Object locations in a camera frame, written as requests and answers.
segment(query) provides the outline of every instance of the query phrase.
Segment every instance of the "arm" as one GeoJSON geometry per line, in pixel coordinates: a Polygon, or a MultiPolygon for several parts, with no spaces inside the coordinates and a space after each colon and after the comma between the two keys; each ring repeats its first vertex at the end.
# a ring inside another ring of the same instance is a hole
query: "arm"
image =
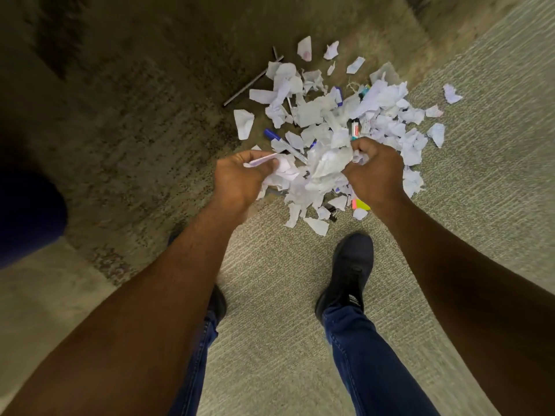
{"type": "Polygon", "coordinates": [[[553,414],[555,296],[435,222],[402,188],[403,162],[363,138],[344,173],[395,237],[442,328],[503,416],[553,414]]]}
{"type": "Polygon", "coordinates": [[[4,416],[164,415],[177,395],[233,230],[275,159],[218,161],[214,195],[151,265],[100,304],[46,357],[4,416]]]}

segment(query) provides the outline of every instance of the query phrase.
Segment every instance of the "blue jeans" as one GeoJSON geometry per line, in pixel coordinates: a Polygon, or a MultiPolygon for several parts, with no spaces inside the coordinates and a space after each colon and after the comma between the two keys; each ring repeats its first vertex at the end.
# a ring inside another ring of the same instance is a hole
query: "blue jeans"
{"type": "MultiPolygon", "coordinates": [[[[199,347],[191,357],[170,416],[197,413],[208,347],[218,336],[215,322],[213,315],[205,318],[199,347]]],[[[430,399],[360,309],[331,306],[323,313],[323,327],[358,416],[439,416],[430,399]]]]}

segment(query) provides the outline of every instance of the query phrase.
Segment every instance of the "hand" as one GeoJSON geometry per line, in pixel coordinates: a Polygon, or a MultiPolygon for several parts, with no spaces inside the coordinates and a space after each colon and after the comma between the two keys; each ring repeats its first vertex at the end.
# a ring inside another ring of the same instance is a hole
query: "hand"
{"type": "Polygon", "coordinates": [[[359,165],[350,163],[343,170],[357,196],[374,212],[387,208],[395,201],[406,201],[403,190],[403,159],[394,148],[368,137],[352,143],[353,150],[360,150],[370,160],[359,165]]]}
{"type": "Polygon", "coordinates": [[[245,150],[218,160],[214,172],[212,203],[216,203],[222,211],[238,216],[243,222],[249,206],[260,192],[262,181],[274,172],[278,161],[272,159],[254,168],[246,168],[243,164],[271,154],[272,152],[260,150],[245,150]]]}

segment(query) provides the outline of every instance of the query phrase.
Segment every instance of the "gray carpet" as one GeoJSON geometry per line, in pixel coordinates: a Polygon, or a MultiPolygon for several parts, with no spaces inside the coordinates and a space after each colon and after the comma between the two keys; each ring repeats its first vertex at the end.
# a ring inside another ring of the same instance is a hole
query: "gray carpet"
{"type": "MultiPolygon", "coordinates": [[[[444,148],[426,147],[430,215],[525,277],[555,291],[553,255],[555,0],[526,0],[410,95],[445,107],[444,148]],[[441,87],[464,95],[446,106],[441,87]]],[[[392,237],[373,216],[341,215],[325,238],[283,226],[276,201],[233,235],[220,284],[229,316],[209,352],[202,415],[337,415],[354,410],[312,314],[331,252],[350,231],[375,240],[367,315],[444,415],[495,415],[434,319],[392,237]]]]}

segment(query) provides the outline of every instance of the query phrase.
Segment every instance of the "forearm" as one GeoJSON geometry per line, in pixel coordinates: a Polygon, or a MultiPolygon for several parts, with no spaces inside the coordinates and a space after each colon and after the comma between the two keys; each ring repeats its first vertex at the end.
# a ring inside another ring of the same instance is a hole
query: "forearm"
{"type": "Polygon", "coordinates": [[[503,415],[547,414],[555,297],[482,255],[408,199],[376,210],[457,351],[503,415]]]}
{"type": "Polygon", "coordinates": [[[47,357],[5,414],[165,414],[238,223],[208,204],[47,357]]]}

